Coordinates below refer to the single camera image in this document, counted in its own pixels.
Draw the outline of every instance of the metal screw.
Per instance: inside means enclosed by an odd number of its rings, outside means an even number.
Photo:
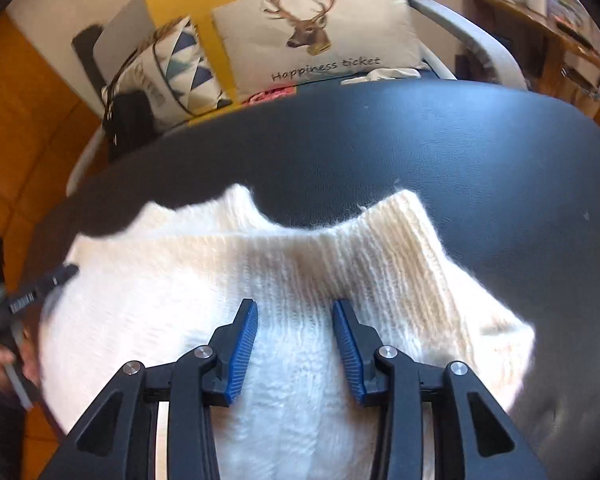
[[[378,349],[378,353],[385,359],[393,359],[398,355],[397,349],[389,345],[381,346]]]
[[[453,361],[449,368],[451,368],[451,372],[455,375],[464,375],[469,371],[469,367],[462,361]]]
[[[193,355],[198,359],[208,359],[214,354],[214,349],[208,345],[202,345],[194,349]]]
[[[122,371],[127,375],[137,374],[142,365],[138,361],[129,361],[122,367]]]

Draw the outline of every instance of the wooden floor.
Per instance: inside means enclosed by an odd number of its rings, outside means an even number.
[[[14,290],[35,224],[64,200],[68,176],[100,120],[3,15],[0,17],[0,236]],[[106,166],[101,150],[90,172]],[[35,480],[57,443],[42,412],[27,419],[22,479]]]

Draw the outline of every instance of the blue triangle pattern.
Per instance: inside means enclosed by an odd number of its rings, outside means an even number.
[[[189,63],[182,63],[176,61],[175,59],[170,59],[169,64],[167,65],[167,73],[164,76],[167,78],[167,80],[169,80],[172,77],[181,74],[185,70],[188,70],[189,68],[191,68]]]
[[[176,52],[179,52],[183,48],[187,48],[188,46],[194,46],[195,44],[196,44],[196,38],[194,38],[190,34],[187,34],[184,31],[182,31],[182,33],[180,34],[180,37],[178,38],[178,41],[176,41],[176,45],[173,47],[172,54],[175,54]]]
[[[209,81],[212,77],[213,75],[211,74],[211,70],[199,65],[198,69],[196,70],[196,75],[193,76],[193,81],[191,82],[191,89],[193,90],[194,88],[202,85],[202,83]]]

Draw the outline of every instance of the person's hand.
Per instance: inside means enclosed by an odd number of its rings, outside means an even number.
[[[40,386],[40,369],[38,367],[38,359],[36,358],[36,349],[28,338],[25,338],[19,345],[20,355],[22,356],[22,372],[24,376]],[[14,364],[16,356],[8,348],[0,346],[0,390],[8,393],[12,390],[11,381],[7,377],[4,370],[4,365]]]

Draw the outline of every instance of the white cloth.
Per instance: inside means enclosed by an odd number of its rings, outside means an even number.
[[[352,77],[340,82],[341,85],[355,85],[369,81],[382,81],[384,79],[406,79],[408,77],[420,78],[420,72],[414,68],[376,68],[366,75]]]
[[[147,204],[124,232],[78,236],[80,265],[41,326],[46,401],[69,430],[131,359],[154,366],[208,342],[242,298],[259,327],[242,395],[212,412],[224,480],[366,480],[378,412],[355,406],[331,330],[334,298],[416,361],[467,362],[501,405],[522,385],[533,329],[443,252],[401,191],[334,227],[290,229],[233,186],[178,211]],[[426,433],[425,478],[432,478]],[[165,475],[158,422],[157,478]]]

